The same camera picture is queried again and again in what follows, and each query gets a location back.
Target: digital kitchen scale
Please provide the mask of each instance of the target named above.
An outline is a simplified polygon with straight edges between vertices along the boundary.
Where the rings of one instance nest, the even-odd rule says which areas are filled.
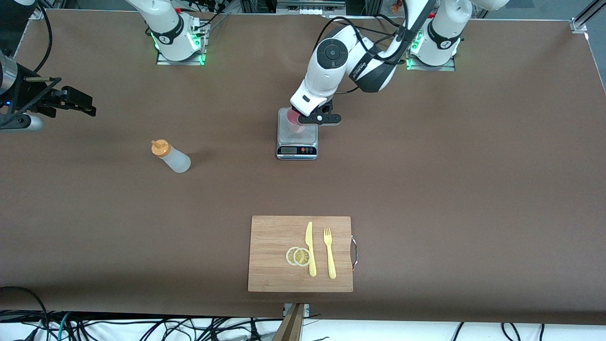
[[[318,126],[298,126],[288,122],[287,114],[288,108],[278,111],[276,156],[280,160],[315,160],[318,157]]]

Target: white floor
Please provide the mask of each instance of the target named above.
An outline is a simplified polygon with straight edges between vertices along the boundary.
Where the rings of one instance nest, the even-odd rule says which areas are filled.
[[[245,322],[248,319],[231,319],[224,326]],[[196,319],[197,327],[207,326],[208,319]],[[303,328],[302,341],[315,341],[328,337],[328,341],[357,341],[357,340],[401,340],[401,341],[452,341],[458,322],[387,322],[387,321],[353,321],[353,320],[306,320]],[[99,341],[137,341],[152,324],[137,325],[108,325],[99,323],[87,328],[87,331]],[[260,334],[274,332],[279,322],[259,322],[257,328]],[[516,323],[521,341],[539,340],[540,325]],[[0,341],[23,340],[34,327],[20,323],[0,323]],[[193,331],[181,328],[193,338]],[[511,328],[506,329],[515,340]],[[160,327],[151,335],[149,341],[160,341],[165,328]],[[219,334],[219,339],[233,340],[237,336],[248,335],[245,331],[226,331]],[[45,340],[45,332],[39,331],[35,341]],[[172,333],[166,341],[189,341],[183,333]],[[494,340],[507,341],[499,323],[465,323],[457,341]],[[545,341],[598,341],[606,340],[606,326],[579,325],[547,325],[543,335]]]

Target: pink cup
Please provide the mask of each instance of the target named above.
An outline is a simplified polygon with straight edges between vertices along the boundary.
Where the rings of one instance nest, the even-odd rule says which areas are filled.
[[[293,133],[300,133],[305,130],[305,126],[299,124],[299,113],[294,111],[292,108],[288,108],[286,113],[286,120],[288,121],[288,128]]]

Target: wire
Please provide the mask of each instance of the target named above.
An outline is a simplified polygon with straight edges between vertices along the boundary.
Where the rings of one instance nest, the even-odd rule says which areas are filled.
[[[86,323],[84,326],[88,327],[88,326],[92,326],[92,325],[96,325],[97,323],[105,323],[108,325],[134,325],[134,324],[149,324],[149,323],[157,323],[157,322],[161,322],[162,319],[160,320],[146,320],[146,321],[131,321],[131,322],[114,322],[114,321],[95,321],[95,322],[90,322],[90,323]]]
[[[397,22],[391,20],[391,18],[389,18],[388,16],[384,15],[383,13],[377,13],[377,14],[375,14],[373,16],[375,18],[385,19],[385,20],[387,20],[387,22],[389,22],[391,25],[394,25],[395,27],[400,27],[400,25]]]
[[[141,336],[141,338],[139,339],[139,341],[146,341],[150,335],[153,333],[154,330],[156,330],[156,328],[158,328],[161,324],[166,323],[168,319],[162,319],[158,322],[156,322],[155,325],[153,325],[150,329],[148,329],[145,334],[143,334],[143,336]]]
[[[57,338],[59,340],[61,340],[61,334],[63,334],[63,326],[65,325],[65,320],[67,320],[67,317],[70,315],[71,311],[68,311],[67,313],[65,313],[65,315],[63,315],[63,319],[61,319],[61,323],[59,324],[59,331],[57,331]]]
[[[186,332],[184,332],[184,331],[183,331],[183,330],[181,330],[181,329],[176,329],[176,330],[177,330],[179,333],[183,333],[183,334],[187,335],[187,337],[189,337],[190,341],[193,341],[193,340],[191,339],[191,335],[190,335],[189,333],[186,333]]]
[[[190,321],[191,319],[185,319],[179,323],[177,323],[176,326],[173,326],[171,328],[166,327],[166,322],[164,323],[164,328],[166,328],[166,331],[164,332],[164,336],[162,336],[162,341],[166,340],[166,338],[170,335],[170,333],[172,333],[173,331],[177,330],[177,331],[181,331],[179,329],[179,326],[181,326],[182,324],[184,324],[187,321]]]
[[[513,328],[513,331],[516,333],[516,338],[518,339],[518,341],[520,340],[520,334],[518,333],[518,329],[516,328],[516,326],[513,323],[508,323],[509,325],[511,325],[511,327]],[[503,332],[503,335],[505,335],[505,337],[509,340],[509,341],[513,341],[513,339],[509,336],[509,334],[507,334],[507,332],[505,331],[505,324],[502,323],[501,324],[501,331]]]
[[[21,286],[3,286],[0,288],[0,292],[4,291],[4,290],[19,290],[19,291],[24,291],[27,292],[28,294],[32,295],[34,297],[34,299],[36,299],[38,305],[40,306],[40,308],[42,308],[42,313],[44,314],[44,322],[46,325],[47,329],[50,329],[50,325],[48,322],[48,314],[46,312],[46,307],[44,306],[44,304],[42,303],[42,300],[40,299],[40,297],[38,297],[38,295],[36,295],[33,291],[27,289],[27,288],[23,288]],[[50,340],[50,335],[48,333],[46,333],[46,341]]]
[[[341,22],[341,21],[335,21],[335,22],[336,22],[337,24],[341,24],[341,25],[349,25],[349,24],[347,24],[346,22]],[[378,33],[378,34],[380,34],[380,35],[391,35],[391,34],[392,34],[392,33],[387,33],[387,32],[383,32],[383,31],[377,31],[377,30],[373,30],[373,29],[368,29],[368,28],[366,28],[366,27],[363,27],[363,26],[357,26],[357,25],[356,25],[356,28],[357,28],[358,30],[362,30],[362,31],[375,32],[375,33]]]
[[[465,322],[459,323],[459,326],[456,328],[456,331],[454,331],[454,336],[453,336],[452,341],[456,341],[456,339],[459,337],[459,332],[461,331],[461,328],[463,328],[463,323],[465,323]]]
[[[38,64],[38,66],[36,66],[36,68],[34,69],[34,73],[38,73],[42,66],[44,66],[44,63],[46,63],[48,56],[50,56],[50,50],[53,48],[53,30],[50,28],[50,21],[48,21],[48,15],[46,15],[46,10],[44,9],[44,6],[41,3],[39,3],[38,8],[42,12],[42,16],[44,17],[44,21],[46,22],[46,28],[48,30],[48,45],[46,46],[46,53],[44,53],[44,57],[42,58],[40,64]]]
[[[353,88],[351,90],[347,90],[347,91],[343,91],[343,92],[335,92],[335,95],[345,95],[346,93],[352,93],[358,89],[360,89],[360,87],[356,86],[355,88]]]
[[[389,38],[391,38],[391,37],[394,37],[394,36],[396,36],[396,34],[395,34],[395,33],[392,33],[392,34],[390,34],[390,35],[388,35],[388,36],[384,36],[383,38],[381,38],[381,39],[379,39],[379,40],[375,41],[375,45],[379,45],[379,43],[380,43],[380,42],[382,42],[383,40],[387,40],[387,39],[389,39]]]
[[[403,3],[404,3],[404,12],[406,13],[406,18],[404,19],[403,26],[404,26],[404,29],[407,29],[407,26],[408,26],[408,10],[407,10],[407,7],[406,7],[406,5],[405,5],[405,2],[403,2]],[[348,24],[350,24],[350,25],[353,27],[353,30],[354,30],[354,32],[355,32],[355,34],[356,34],[356,38],[357,38],[357,39],[358,39],[358,41],[361,43],[362,48],[364,48],[364,50],[365,50],[367,53],[370,53],[370,51],[369,51],[368,47],[366,47],[366,44],[364,44],[364,42],[363,42],[363,40],[362,40],[362,36],[360,35],[360,32],[358,31],[358,29],[357,29],[356,25],[355,25],[355,24],[354,24],[354,23],[353,23],[351,20],[349,20],[348,18],[346,18],[346,17],[344,17],[344,16],[335,16],[334,18],[331,18],[330,20],[328,20],[328,22],[326,23],[326,25],[324,25],[324,27],[323,27],[323,28],[322,28],[322,30],[320,31],[320,34],[318,35],[318,38],[317,38],[317,40],[316,40],[316,44],[315,44],[315,45],[314,45],[314,47],[313,47],[313,50],[316,50],[316,47],[317,47],[317,46],[318,46],[318,44],[320,43],[320,39],[322,38],[322,35],[323,35],[323,34],[324,34],[324,32],[326,31],[326,28],[327,28],[327,27],[328,27],[328,26],[329,26],[329,25],[330,25],[330,24],[331,24],[333,21],[335,21],[335,20],[343,20],[343,21],[347,22]],[[395,56],[397,53],[398,53],[398,50],[396,50],[396,51],[395,51],[395,52],[394,52],[394,53],[393,53],[391,56],[388,56],[388,57],[386,57],[386,58],[381,57],[381,56],[379,56],[379,55],[373,55],[373,58],[374,58],[374,59],[377,59],[377,60],[380,60],[380,61],[382,61],[382,62],[384,62],[385,64],[388,64],[388,65],[402,65],[402,64],[406,63],[406,60],[404,60],[404,61],[397,61],[397,62],[394,62],[394,61],[390,61],[390,60],[389,60],[390,58],[393,58],[393,57],[394,57],[394,56]]]
[[[49,93],[51,90],[53,90],[53,86],[57,85],[57,83],[59,83],[61,81],[61,77],[51,78],[51,80],[52,80],[52,82],[46,88],[44,88],[44,90],[42,90],[39,94],[37,94],[34,98],[32,98],[31,101],[29,101],[26,105],[24,105],[23,108],[19,109],[19,111],[17,111],[16,113],[14,113],[11,118],[5,120],[4,122],[1,122],[0,123],[0,127],[6,126],[8,123],[11,123],[12,121],[14,121],[15,118],[17,118],[19,115],[21,115],[22,113],[28,111],[29,108],[31,108],[32,106],[34,106],[34,104],[36,104],[39,100],[41,100],[42,97],[44,97],[47,93]],[[19,286],[6,286],[6,287],[3,287],[3,288],[21,288],[21,287],[19,287]],[[21,288],[21,289],[27,290],[29,293],[34,294],[29,289],[25,289],[25,288]]]
[[[209,19],[207,22],[203,23],[203,24],[202,24],[202,25],[200,25],[200,26],[194,26],[194,27],[193,27],[193,30],[195,31],[195,30],[199,30],[199,29],[201,29],[201,28],[203,28],[203,27],[206,27],[207,25],[209,25],[209,24],[210,24],[210,22],[211,22],[212,20],[214,20],[214,19],[215,19],[215,18],[216,18],[218,15],[220,15],[221,13],[223,13],[223,12],[221,12],[221,11],[217,11],[217,13],[215,13],[215,15],[213,15],[213,16],[212,16],[212,18],[210,18],[210,19]]]

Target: orange bottle cap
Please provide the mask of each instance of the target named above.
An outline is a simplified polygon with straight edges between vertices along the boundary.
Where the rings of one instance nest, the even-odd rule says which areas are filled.
[[[166,140],[156,140],[151,142],[151,152],[157,157],[165,157],[170,153],[170,143]]]

